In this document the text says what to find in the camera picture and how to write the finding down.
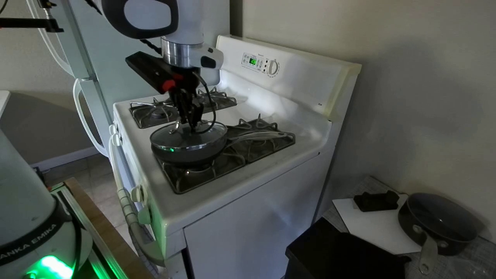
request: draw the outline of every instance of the control panel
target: control panel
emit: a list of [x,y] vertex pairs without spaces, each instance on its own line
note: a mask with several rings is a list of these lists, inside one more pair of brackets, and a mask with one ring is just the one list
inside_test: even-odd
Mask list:
[[267,74],[269,77],[275,77],[279,72],[279,62],[276,59],[269,59],[263,55],[243,54],[241,65],[248,69]]

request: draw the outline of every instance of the white cutting board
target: white cutting board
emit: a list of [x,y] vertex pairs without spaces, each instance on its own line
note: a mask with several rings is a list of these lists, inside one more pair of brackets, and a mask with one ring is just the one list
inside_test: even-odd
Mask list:
[[333,200],[334,206],[351,234],[394,255],[420,252],[421,246],[403,231],[398,211],[408,195],[399,195],[398,209],[361,212],[353,199]]

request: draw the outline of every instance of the green light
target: green light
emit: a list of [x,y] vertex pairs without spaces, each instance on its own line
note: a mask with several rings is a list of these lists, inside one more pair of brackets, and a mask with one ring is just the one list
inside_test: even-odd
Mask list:
[[33,270],[28,272],[29,276],[35,278],[70,279],[73,274],[72,268],[55,256],[46,256],[33,266]]

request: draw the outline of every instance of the black saucepan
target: black saucepan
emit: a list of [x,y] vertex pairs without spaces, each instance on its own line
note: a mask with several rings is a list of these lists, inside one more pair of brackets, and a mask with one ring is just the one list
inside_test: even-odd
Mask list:
[[[208,129],[212,122],[205,121],[196,131]],[[162,162],[179,168],[201,167],[212,161],[222,151],[243,140],[269,140],[287,137],[289,134],[277,131],[249,132],[234,138],[227,138],[227,127],[215,124],[205,133],[192,133],[189,124],[172,123],[150,135],[152,151]]]
[[475,217],[456,203],[434,194],[415,193],[400,208],[405,233],[422,245],[419,270],[428,274],[437,255],[453,256],[477,237]]

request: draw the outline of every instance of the wall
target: wall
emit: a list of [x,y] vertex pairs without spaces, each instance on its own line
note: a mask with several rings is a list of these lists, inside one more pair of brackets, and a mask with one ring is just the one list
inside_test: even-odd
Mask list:
[[[30,13],[16,0],[1,16]],[[0,42],[0,89],[12,92],[0,128],[24,159],[32,164],[90,147],[75,112],[74,78],[53,60],[38,30],[1,29]]]
[[323,204],[371,174],[496,235],[496,2],[245,0],[243,35],[363,64]]

